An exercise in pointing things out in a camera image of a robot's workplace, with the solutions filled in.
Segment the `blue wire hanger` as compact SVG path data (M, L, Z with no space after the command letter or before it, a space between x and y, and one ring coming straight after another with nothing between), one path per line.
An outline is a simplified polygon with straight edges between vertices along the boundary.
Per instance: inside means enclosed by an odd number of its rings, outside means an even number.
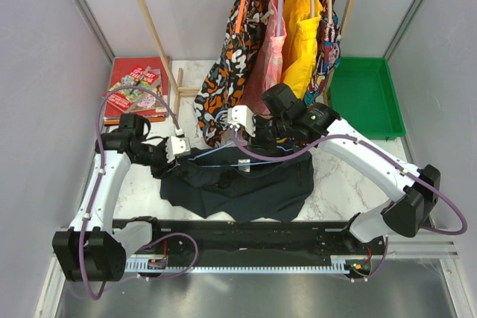
M220 111L214 120L214 124L227 125L227 111ZM243 147L247 145L247 141L239 134L239 129L231 127L232 139L236 139ZM289 143L277 143L275 147L253 147L250 149L256 155L268 157L281 157L294 152L294 148ZM196 165L205 169L224 169L234 170L243 173L266 172L272 171L275 167L280 166L281 162L258 159L255 156L248 156L243 153L233 141L215 147L210 150L198 150L193 148L189 156L183 159L186 164Z

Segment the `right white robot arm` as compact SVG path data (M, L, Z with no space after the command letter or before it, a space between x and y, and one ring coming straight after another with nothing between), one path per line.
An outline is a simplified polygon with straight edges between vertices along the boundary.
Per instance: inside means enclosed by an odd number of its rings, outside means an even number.
M341 235L347 252L359 253L368 242L390 232L413 238L423 228L438 201L440 171L436 167L419 168L401 161L361 136L326 104L305 105L284 83L271 87L262 99L267 118L248 107L239 112L252 144L274 144L279 139L312 144L345 161L386 194L386 203L350 219Z

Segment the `dark navy shorts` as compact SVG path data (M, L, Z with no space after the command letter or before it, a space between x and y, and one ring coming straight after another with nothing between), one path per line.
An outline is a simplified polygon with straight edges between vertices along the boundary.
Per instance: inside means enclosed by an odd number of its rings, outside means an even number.
M238 223L259 218L291 222L314 191L310 153L258 173L199 168L184 158L167 175L155 175L159 194L202 218L225 212Z

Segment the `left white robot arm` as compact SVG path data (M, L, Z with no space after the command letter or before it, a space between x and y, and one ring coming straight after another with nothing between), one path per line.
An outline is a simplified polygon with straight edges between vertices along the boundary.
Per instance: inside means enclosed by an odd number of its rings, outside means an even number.
M54 234L52 246L64 276L71 282L117 282L127 260L138 250L161 250L163 235L151 217L140 217L113 230L113 213L126 174L132 165L150 168L162 178L177 159L190 152L182 130L159 144L146 142L151 124L133 113L123 114L119 126L95 143L94 170L78 213L66 231Z

